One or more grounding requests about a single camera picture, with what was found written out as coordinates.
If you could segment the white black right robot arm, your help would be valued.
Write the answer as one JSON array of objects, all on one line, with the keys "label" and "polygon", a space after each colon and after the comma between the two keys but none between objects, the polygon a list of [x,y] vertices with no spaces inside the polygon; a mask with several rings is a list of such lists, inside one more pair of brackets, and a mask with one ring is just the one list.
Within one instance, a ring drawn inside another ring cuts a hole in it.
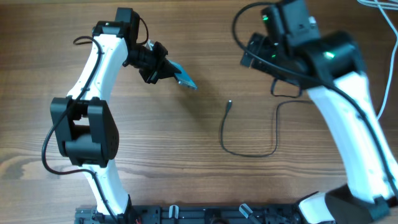
[{"label": "white black right robot arm", "polygon": [[371,223],[397,206],[397,161],[376,118],[356,42],[321,36],[304,1],[263,2],[267,35],[242,45],[241,64],[306,91],[324,117],[345,167],[345,185],[302,199],[304,223]]}]

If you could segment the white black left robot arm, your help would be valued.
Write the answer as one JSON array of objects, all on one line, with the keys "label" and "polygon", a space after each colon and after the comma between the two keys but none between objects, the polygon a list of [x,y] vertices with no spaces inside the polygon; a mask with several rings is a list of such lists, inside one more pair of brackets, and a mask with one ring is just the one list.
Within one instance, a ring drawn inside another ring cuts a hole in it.
[{"label": "white black left robot arm", "polygon": [[90,36],[77,37],[74,45],[91,44],[90,56],[73,88],[50,105],[53,125],[48,135],[55,136],[60,154],[69,158],[74,171],[85,174],[96,198],[94,209],[78,212],[77,223],[139,222],[115,163],[119,131],[108,102],[120,69],[138,69],[148,84],[174,78],[197,88],[183,67],[167,58],[161,43],[138,41],[143,24],[133,9],[120,7],[113,21],[99,21]]}]

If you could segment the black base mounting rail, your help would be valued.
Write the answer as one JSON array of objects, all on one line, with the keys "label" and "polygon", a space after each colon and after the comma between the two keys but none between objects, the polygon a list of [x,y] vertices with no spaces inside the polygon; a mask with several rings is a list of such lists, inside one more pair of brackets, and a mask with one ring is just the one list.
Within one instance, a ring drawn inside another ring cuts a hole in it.
[{"label": "black base mounting rail", "polygon": [[130,224],[212,224],[212,223],[303,223],[299,212],[291,204],[219,207],[185,207],[171,205],[128,206],[125,213],[106,215],[93,208],[78,208],[75,223],[130,223]]}]

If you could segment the blue screen smartphone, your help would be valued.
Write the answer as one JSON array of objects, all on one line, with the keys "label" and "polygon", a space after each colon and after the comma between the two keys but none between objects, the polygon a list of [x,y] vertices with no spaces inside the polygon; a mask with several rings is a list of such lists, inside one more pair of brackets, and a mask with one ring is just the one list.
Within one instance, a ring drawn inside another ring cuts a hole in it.
[{"label": "blue screen smartphone", "polygon": [[195,82],[191,79],[188,73],[184,70],[184,68],[176,62],[170,60],[170,63],[177,69],[177,72],[174,72],[175,79],[177,80],[179,85],[185,86],[187,88],[191,88],[193,90],[197,90],[198,87]]}]

